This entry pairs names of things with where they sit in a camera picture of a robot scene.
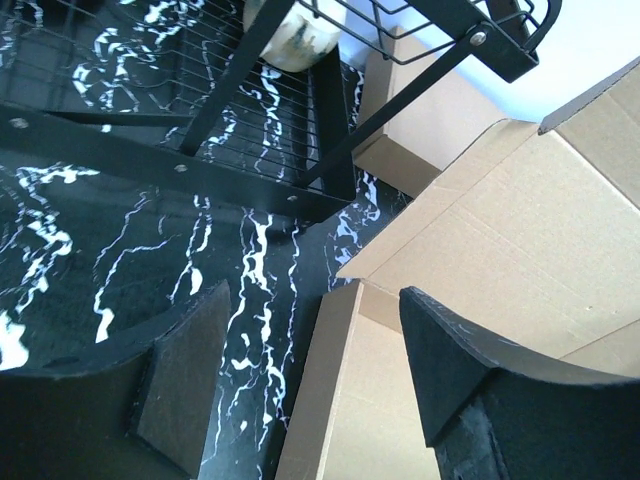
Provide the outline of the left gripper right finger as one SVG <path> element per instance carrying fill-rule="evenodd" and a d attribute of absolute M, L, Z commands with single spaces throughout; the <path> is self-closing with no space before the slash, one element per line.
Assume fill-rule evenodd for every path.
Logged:
<path fill-rule="evenodd" d="M 399 314 L 441 478 L 638 478 L 638 379 L 535 352 L 416 287 Z"/>

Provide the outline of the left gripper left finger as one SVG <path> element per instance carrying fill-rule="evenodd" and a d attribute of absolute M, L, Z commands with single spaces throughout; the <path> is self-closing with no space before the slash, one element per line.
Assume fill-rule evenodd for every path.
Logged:
<path fill-rule="evenodd" d="M 230 318 L 226 281 L 39 368 L 1 374 L 5 479 L 194 479 Z"/>

